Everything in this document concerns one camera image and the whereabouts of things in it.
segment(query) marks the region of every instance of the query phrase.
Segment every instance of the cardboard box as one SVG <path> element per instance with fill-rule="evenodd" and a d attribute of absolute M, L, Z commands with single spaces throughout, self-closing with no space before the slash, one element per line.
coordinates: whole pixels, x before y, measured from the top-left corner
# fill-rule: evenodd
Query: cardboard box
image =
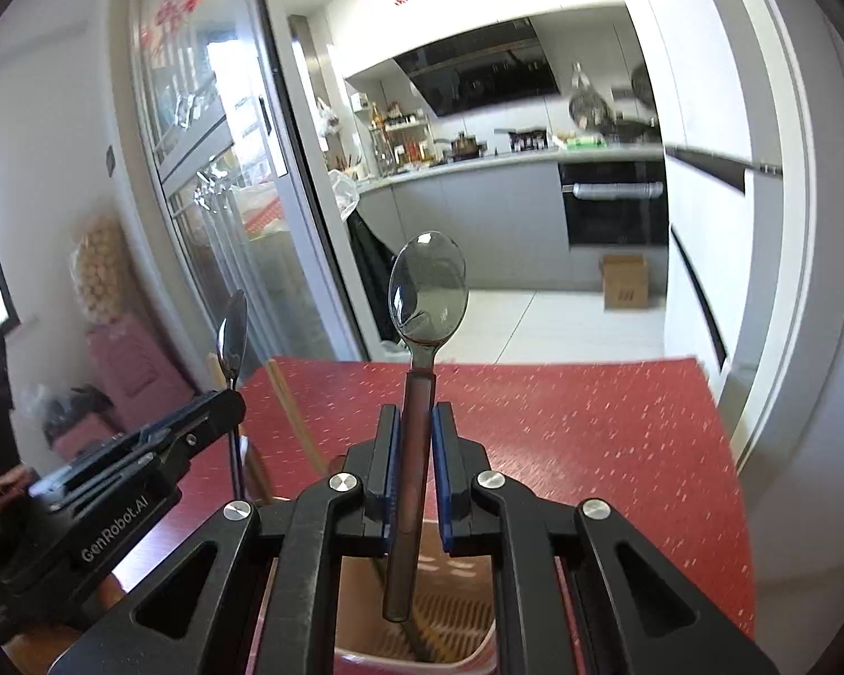
<path fill-rule="evenodd" d="M 647 308 L 647 260 L 640 254 L 603 257 L 603 308 Z"/>

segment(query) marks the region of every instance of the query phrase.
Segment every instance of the oven handle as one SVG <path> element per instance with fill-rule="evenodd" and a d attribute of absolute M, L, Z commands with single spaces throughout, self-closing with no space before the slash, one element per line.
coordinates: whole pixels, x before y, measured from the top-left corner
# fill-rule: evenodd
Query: oven handle
<path fill-rule="evenodd" d="M 579 200 L 644 200 L 662 197 L 662 182 L 574 182 L 563 185 L 563 193 Z"/>

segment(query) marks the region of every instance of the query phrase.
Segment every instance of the range hood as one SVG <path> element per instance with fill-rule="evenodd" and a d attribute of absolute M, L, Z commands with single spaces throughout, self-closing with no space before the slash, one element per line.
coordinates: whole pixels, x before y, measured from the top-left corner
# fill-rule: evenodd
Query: range hood
<path fill-rule="evenodd" d="M 527 17 L 437 40 L 394 60 L 437 116 L 560 92 Z"/>

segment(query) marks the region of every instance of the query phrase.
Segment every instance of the blue gripper pad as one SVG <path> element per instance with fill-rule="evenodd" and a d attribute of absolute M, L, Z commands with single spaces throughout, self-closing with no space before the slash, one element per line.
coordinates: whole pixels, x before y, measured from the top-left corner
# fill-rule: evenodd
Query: blue gripper pad
<path fill-rule="evenodd" d="M 384 530 L 385 540 L 390 550 L 390 514 L 397 499 L 397 450 L 401 447 L 401 410 L 394 414 L 394 425 L 390 430 L 390 447 L 388 450 L 388 476 L 384 483 Z"/>
<path fill-rule="evenodd" d="M 434 489 L 437 492 L 437 525 L 441 532 L 443 550 L 449 554 L 454 544 L 454 527 L 450 518 L 450 483 L 447 479 L 447 459 L 443 450 L 443 428 L 440 416 L 434 412 L 434 408 L 431 413 L 431 448 L 434 457 Z"/>

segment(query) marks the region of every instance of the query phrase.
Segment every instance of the screw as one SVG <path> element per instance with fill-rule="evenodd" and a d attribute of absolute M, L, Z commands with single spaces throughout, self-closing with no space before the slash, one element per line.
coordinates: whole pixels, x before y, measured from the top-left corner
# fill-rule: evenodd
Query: screw
<path fill-rule="evenodd" d="M 484 489 L 500 489 L 506 484 L 506 477 L 496 470 L 480 471 L 476 479 Z"/>
<path fill-rule="evenodd" d="M 234 520 L 235 522 L 243 520 L 250 515 L 250 503 L 236 499 L 234 502 L 225 505 L 225 509 L 222 512 L 228 520 Z"/>
<path fill-rule="evenodd" d="M 329 480 L 329 487 L 335 492 L 351 491 L 356 487 L 356 477 L 349 472 L 341 471 Z"/>
<path fill-rule="evenodd" d="M 606 520 L 612 509 L 602 499 L 585 500 L 584 505 L 581 506 L 583 512 L 591 520 Z"/>

